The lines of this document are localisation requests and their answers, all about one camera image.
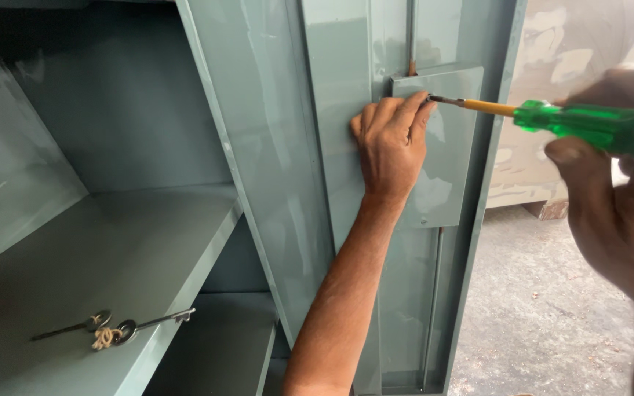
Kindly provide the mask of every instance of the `green screwdriver handle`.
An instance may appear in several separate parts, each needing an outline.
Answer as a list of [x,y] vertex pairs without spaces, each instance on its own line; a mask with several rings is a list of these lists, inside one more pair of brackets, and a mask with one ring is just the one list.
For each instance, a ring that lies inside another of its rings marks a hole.
[[528,100],[515,108],[515,125],[525,131],[551,131],[556,136],[577,136],[597,149],[634,156],[634,109],[570,104],[553,106]]

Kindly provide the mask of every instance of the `cabinet shelf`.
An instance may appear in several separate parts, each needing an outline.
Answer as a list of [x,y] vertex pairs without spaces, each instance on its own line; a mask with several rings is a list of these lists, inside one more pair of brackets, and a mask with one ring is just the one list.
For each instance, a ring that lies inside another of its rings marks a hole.
[[260,395],[276,338],[270,293],[200,294],[144,396]]
[[142,394],[172,321],[101,352],[84,330],[29,338],[188,308],[241,214],[232,184],[95,194],[0,254],[0,395]]

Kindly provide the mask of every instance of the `stained wall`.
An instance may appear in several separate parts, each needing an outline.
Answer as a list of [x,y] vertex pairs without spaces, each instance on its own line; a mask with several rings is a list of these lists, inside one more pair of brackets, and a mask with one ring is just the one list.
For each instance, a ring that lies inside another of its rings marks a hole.
[[[565,97],[621,62],[634,62],[634,0],[528,0],[508,104]],[[505,120],[487,207],[568,197],[544,155],[553,138]]]

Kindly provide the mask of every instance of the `gray metal cabinet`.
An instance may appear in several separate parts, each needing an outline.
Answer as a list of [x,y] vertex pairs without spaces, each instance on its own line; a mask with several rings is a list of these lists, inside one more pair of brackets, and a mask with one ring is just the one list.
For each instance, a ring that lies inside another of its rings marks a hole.
[[[356,216],[348,120],[420,88],[504,102],[525,2],[0,6],[0,395],[154,395],[260,394],[277,321],[292,345]],[[357,395],[446,392],[501,124],[430,121]],[[101,352],[28,342],[190,305]]]

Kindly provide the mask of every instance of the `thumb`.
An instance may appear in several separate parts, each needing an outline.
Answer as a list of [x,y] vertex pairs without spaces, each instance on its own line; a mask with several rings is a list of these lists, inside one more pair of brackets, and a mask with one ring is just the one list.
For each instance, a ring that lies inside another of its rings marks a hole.
[[597,236],[614,230],[611,158],[578,137],[556,139],[544,152],[569,191],[569,225]]

